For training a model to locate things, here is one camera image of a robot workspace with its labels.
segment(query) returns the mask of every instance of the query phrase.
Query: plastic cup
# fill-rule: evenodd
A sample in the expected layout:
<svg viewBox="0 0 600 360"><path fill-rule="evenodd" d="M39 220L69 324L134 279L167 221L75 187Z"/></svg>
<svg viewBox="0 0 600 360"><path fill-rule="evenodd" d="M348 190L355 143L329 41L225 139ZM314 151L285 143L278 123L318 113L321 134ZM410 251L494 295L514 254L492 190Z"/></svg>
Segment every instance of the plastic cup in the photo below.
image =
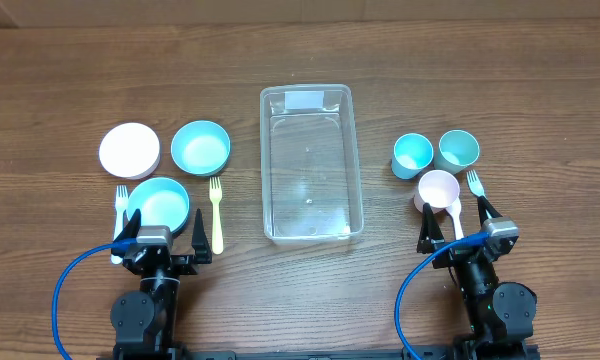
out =
<svg viewBox="0 0 600 360"><path fill-rule="evenodd" d="M431 142L420 134L402 135L393 146L391 170L400 179L418 175L433 160Z"/></svg>
<svg viewBox="0 0 600 360"><path fill-rule="evenodd" d="M433 164L436 169L457 174L480 157L478 140L464 130L451 130L440 138Z"/></svg>
<svg viewBox="0 0 600 360"><path fill-rule="evenodd" d="M422 212L425 203L434 213L442 211L460 196L460 184L455 176L443 170L431 170L422 175L413 198L416 208Z"/></svg>

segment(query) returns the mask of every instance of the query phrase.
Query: teal bowl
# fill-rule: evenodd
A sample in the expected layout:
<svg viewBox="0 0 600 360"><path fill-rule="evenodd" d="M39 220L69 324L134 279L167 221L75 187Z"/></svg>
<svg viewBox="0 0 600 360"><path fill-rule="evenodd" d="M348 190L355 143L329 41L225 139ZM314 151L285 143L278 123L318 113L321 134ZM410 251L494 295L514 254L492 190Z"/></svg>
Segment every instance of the teal bowl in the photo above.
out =
<svg viewBox="0 0 600 360"><path fill-rule="evenodd" d="M133 189L129 196L127 219L136 209L140 209L142 214L141 225L166 225L175 233L189 217L189 194L173 179L152 178Z"/></svg>
<svg viewBox="0 0 600 360"><path fill-rule="evenodd" d="M231 141L222 126L198 120L183 126L171 141L171 157L190 174L211 176L229 160Z"/></svg>

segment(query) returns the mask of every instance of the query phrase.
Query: cardboard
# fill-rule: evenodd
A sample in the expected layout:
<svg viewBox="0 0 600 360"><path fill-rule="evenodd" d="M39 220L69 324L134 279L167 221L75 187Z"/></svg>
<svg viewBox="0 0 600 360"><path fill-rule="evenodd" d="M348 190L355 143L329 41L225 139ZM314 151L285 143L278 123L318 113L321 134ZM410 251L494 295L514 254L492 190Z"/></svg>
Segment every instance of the cardboard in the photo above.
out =
<svg viewBox="0 0 600 360"><path fill-rule="evenodd" d="M0 0L0 27L600 18L600 0Z"/></svg>

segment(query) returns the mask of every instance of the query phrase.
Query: wooden table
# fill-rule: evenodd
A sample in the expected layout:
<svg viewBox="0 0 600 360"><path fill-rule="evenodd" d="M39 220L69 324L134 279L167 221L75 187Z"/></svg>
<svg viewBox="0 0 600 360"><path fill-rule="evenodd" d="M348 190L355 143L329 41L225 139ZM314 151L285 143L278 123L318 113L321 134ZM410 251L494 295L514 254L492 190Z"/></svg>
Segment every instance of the wooden table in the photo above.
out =
<svg viewBox="0 0 600 360"><path fill-rule="evenodd" d="M263 233L260 91L351 87L365 229L352 242L278 248ZM184 279L177 338L240 352L399 348L393 305L417 254L413 182L390 149L418 132L480 140L492 203L521 227L503 281L538 294L544 359L600 359L600 20L449 21L138 29L0 30L0 359L59 359L50 302L62 269L110 241L114 186L98 145L116 124L151 126L155 175L182 182L210 234L208 183L177 169L178 128L212 119L231 135L222 175L227 248ZM465 232L478 229L464 175ZM443 231L452 237L449 219ZM190 250L190 226L176 251ZM138 278L91 258L68 278L60 331L75 359L110 352L112 302ZM458 291L427 268L405 296L416 344L466 333Z"/></svg>

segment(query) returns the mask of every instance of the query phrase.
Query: transparent plastic bin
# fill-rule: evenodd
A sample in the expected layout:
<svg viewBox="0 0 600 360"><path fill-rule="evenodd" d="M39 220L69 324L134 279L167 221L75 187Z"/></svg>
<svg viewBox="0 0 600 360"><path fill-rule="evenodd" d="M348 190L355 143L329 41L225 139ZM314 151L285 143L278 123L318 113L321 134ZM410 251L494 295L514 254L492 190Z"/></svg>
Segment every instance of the transparent plastic bin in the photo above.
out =
<svg viewBox="0 0 600 360"><path fill-rule="evenodd" d="M277 244L346 240L364 227L351 90L288 85L260 94L264 232Z"/></svg>

